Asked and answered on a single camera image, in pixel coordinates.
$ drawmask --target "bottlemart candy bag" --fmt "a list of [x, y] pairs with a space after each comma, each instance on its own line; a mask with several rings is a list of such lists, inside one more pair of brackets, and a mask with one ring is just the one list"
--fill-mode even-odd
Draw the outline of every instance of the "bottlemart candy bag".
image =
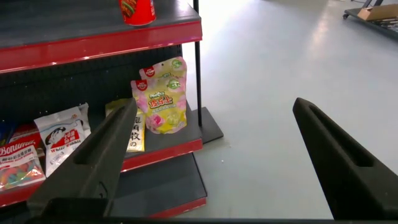
[[185, 79], [153, 78], [131, 81], [132, 95], [145, 113], [146, 126], [156, 134], [172, 134], [187, 125]]
[[175, 57], [149, 68], [140, 69], [139, 74], [142, 79], [167, 78], [170, 76], [185, 78], [187, 77], [187, 63], [182, 57]]
[[45, 179], [36, 153], [40, 147], [39, 133], [0, 147], [0, 191]]

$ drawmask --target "gray floor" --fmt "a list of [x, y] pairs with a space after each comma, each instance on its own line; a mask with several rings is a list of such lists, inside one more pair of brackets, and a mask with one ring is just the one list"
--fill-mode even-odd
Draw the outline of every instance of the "gray floor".
[[[296, 97], [398, 173], [398, 42], [342, 20], [360, 3], [200, 4], [203, 104], [225, 137], [195, 154], [208, 204], [181, 217], [332, 218], [292, 113]], [[193, 44], [183, 47], [196, 108]]]

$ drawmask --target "black metal pole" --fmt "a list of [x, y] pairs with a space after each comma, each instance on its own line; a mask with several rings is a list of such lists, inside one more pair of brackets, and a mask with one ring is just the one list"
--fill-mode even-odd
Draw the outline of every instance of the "black metal pole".
[[372, 0], [366, 0], [366, 2], [363, 4], [362, 7], [369, 7], [371, 2], [372, 2]]
[[[193, 9], [199, 14], [199, 0], [193, 0]], [[195, 42], [195, 64], [197, 68], [198, 124], [201, 127], [200, 43]]]
[[377, 0], [377, 1], [374, 3], [374, 6], [380, 6], [382, 2], [383, 2], [383, 0]]

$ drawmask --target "candy bag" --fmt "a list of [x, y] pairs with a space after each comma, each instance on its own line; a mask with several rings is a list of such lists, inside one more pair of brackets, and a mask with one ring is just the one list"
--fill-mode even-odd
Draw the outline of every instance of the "candy bag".
[[153, 133], [172, 134], [187, 125], [184, 78], [136, 80], [131, 81], [131, 88], [137, 106], [145, 113], [146, 126]]
[[127, 152], [144, 152], [145, 115], [142, 110], [137, 110], [134, 126], [131, 130]]
[[142, 79], [187, 77], [187, 63], [182, 57], [175, 57], [164, 62], [159, 62], [149, 68], [139, 70]]
[[0, 147], [0, 191], [45, 179], [36, 153], [40, 142], [35, 133]]
[[35, 119], [46, 147], [45, 175], [49, 177], [62, 162], [85, 140], [81, 113], [78, 107]]
[[[127, 103], [129, 99], [119, 99], [105, 105], [105, 116], [109, 115], [116, 107]], [[144, 152], [145, 115], [142, 110], [137, 110], [134, 126], [131, 130], [127, 152]]]
[[[38, 136], [40, 136], [39, 134], [39, 130], [36, 127], [36, 124], [34, 122], [31, 123], [27, 123], [27, 124], [21, 124], [19, 125], [16, 130], [14, 131], [14, 133], [12, 134], [9, 143], [12, 143], [20, 138], [26, 137], [26, 136], [30, 136], [32, 134], [37, 134]], [[36, 148], [37, 150], [37, 156], [38, 157], [44, 157], [44, 149], [43, 147], [38, 147]]]

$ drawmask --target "shelf post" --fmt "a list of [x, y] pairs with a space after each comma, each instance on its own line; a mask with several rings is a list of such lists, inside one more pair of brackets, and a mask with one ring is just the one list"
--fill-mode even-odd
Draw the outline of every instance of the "shelf post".
[[[199, 14], [199, 0], [193, 0], [193, 9]], [[200, 81], [200, 43], [195, 42], [195, 65], [197, 72], [197, 98], [198, 98], [198, 125], [201, 131], [203, 144], [222, 138], [222, 130], [207, 108], [201, 107], [201, 81]]]
[[[193, 0], [193, 9], [199, 14], [199, 0]], [[195, 42], [195, 67], [197, 72], [198, 124], [201, 122], [201, 80], [200, 80], [200, 42]]]

